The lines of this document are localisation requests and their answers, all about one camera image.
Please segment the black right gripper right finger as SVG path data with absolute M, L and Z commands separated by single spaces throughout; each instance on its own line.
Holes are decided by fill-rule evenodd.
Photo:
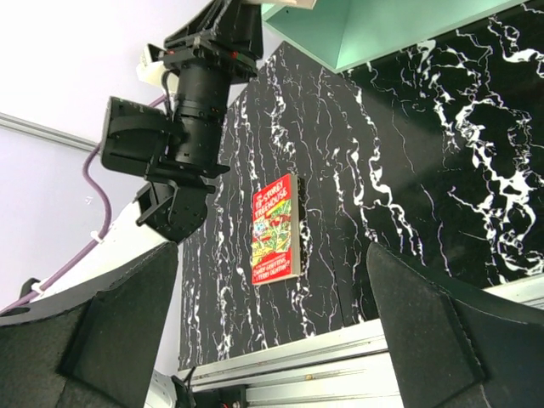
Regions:
M 366 268 L 406 407 L 541 407 L 543 312 L 376 242 Z

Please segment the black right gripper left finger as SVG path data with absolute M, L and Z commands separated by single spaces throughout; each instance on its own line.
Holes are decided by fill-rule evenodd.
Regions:
M 178 270 L 163 243 L 1 315 L 3 407 L 142 407 Z

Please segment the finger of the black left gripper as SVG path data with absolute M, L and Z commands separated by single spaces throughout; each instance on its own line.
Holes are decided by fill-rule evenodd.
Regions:
M 261 5 L 246 1 L 210 1 L 188 23 L 164 40 L 170 50 L 201 38 L 253 60 L 264 55 Z

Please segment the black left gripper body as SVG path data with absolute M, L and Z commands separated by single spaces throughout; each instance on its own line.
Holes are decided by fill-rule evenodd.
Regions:
M 189 166 L 214 166 L 230 87 L 256 76 L 259 23 L 221 23 L 202 31 L 187 25 L 164 47 L 165 66 L 178 74 L 173 120 L 183 128 L 169 156 Z

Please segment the red treehouse book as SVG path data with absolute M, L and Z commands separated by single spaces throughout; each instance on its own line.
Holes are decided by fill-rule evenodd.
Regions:
M 252 284 L 297 277 L 302 271 L 298 178 L 286 174 L 252 198 Z

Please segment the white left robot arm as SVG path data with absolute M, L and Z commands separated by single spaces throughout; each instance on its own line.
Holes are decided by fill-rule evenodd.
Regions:
M 181 243 L 204 223 L 212 180 L 229 167 L 218 161 L 232 86 L 257 75 L 264 55 L 259 1 L 211 1 L 157 47 L 140 57 L 140 81 L 159 87 L 158 102 L 109 99 L 103 135 L 92 157 L 144 185 L 117 217 L 104 200 L 104 221 L 65 266 L 2 310 L 34 303 L 90 281 L 157 244 Z

